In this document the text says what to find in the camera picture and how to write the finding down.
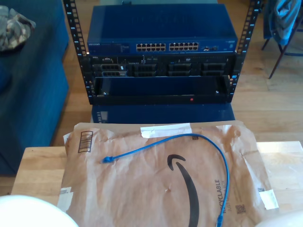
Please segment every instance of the cable connector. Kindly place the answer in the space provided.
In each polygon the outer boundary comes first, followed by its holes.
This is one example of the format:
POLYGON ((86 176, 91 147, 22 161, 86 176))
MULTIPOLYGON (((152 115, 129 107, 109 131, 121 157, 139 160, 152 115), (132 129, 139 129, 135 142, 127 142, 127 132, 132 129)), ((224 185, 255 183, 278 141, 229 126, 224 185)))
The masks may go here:
POLYGON ((223 215, 219 215, 216 227, 221 227, 223 224, 223 215))
POLYGON ((102 160, 102 163, 110 163, 114 161, 114 157, 112 156, 107 156, 102 160))

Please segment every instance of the wooden table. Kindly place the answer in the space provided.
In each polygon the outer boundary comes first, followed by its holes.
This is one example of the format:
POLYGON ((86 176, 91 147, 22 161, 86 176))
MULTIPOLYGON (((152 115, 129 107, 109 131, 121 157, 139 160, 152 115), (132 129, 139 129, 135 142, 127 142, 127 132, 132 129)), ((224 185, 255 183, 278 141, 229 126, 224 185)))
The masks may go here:
MULTIPOLYGON (((303 149, 298 141, 259 142, 280 211, 303 207, 303 149)), ((66 163, 64 147, 27 148, 12 194, 30 195, 57 205, 66 163)))

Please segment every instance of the network switch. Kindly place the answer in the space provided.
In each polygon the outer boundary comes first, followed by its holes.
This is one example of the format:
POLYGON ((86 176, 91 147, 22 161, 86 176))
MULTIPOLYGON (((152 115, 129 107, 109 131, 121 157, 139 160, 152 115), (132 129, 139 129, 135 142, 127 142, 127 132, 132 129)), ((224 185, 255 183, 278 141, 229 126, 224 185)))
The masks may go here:
POLYGON ((234 52, 236 44, 223 4, 94 6, 88 37, 93 56, 234 52))

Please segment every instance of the qr code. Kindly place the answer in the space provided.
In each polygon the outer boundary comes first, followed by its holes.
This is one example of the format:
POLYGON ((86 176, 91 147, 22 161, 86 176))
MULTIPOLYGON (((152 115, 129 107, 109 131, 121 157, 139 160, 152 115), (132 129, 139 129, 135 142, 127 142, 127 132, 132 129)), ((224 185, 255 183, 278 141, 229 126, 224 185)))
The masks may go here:
POLYGON ((245 205, 244 204, 236 205, 236 211, 237 211, 237 214, 246 213, 245 205))

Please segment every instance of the server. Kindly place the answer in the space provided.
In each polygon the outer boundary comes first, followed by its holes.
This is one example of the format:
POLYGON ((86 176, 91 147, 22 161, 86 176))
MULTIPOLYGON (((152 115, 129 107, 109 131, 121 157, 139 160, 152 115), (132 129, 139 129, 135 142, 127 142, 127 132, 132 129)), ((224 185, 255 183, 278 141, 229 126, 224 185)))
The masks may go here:
POLYGON ((224 103, 236 43, 223 4, 96 6, 94 103, 224 103))

